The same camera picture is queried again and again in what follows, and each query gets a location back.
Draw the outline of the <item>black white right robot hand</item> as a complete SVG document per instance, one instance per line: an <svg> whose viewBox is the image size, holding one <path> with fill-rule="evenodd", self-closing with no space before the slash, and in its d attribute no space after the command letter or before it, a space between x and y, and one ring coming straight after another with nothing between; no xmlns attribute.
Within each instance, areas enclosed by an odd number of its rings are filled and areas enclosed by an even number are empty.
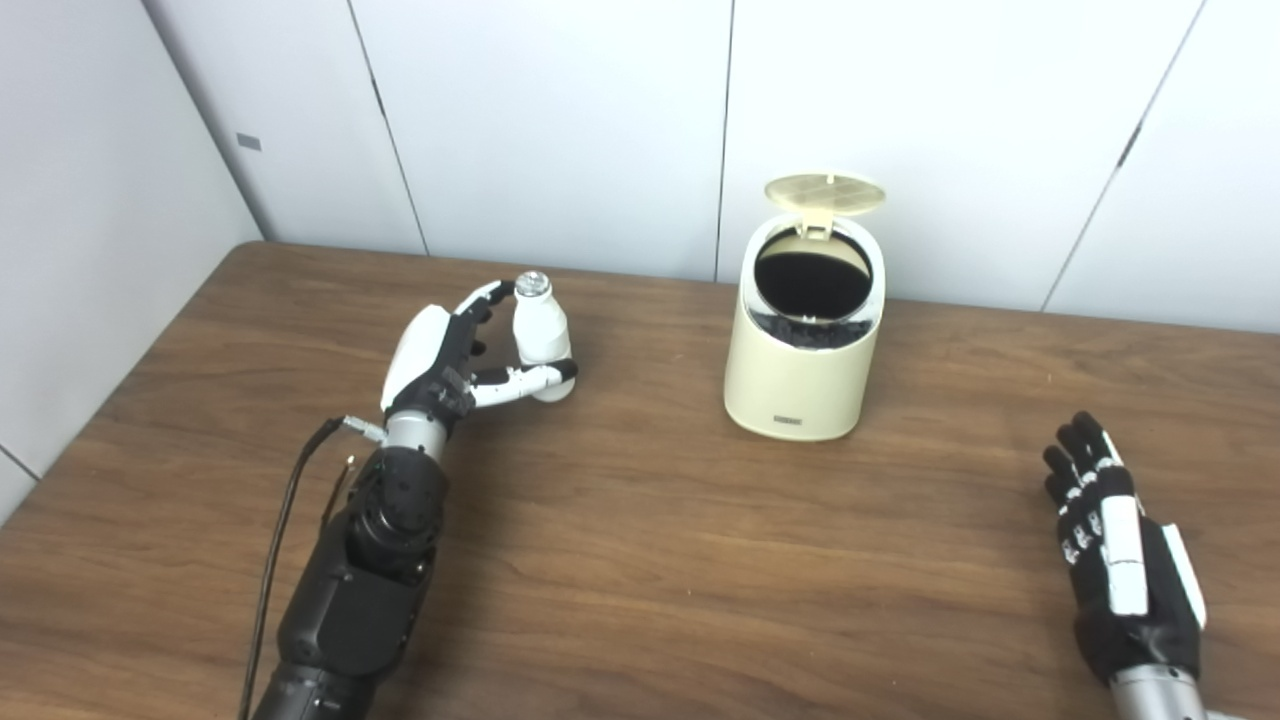
<svg viewBox="0 0 1280 720"><path fill-rule="evenodd" d="M1042 454L1056 543L1076 605L1073 632L1103 684L1164 665L1201 678L1204 597L1174 524L1149 518L1110 433L1076 413Z"/></svg>

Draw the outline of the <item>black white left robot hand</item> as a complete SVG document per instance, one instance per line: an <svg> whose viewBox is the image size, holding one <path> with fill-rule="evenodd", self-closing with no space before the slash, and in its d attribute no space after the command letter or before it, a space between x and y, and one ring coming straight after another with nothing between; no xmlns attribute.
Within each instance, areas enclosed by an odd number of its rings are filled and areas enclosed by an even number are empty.
<svg viewBox="0 0 1280 720"><path fill-rule="evenodd" d="M477 331L508 297L517 304L512 333L520 363L475 369L472 360L483 352ZM406 327L381 392L383 445L443 445L472 410L529 397L558 402L577 375L567 316L550 278L525 272L513 281L493 281L452 311L426 306Z"/></svg>

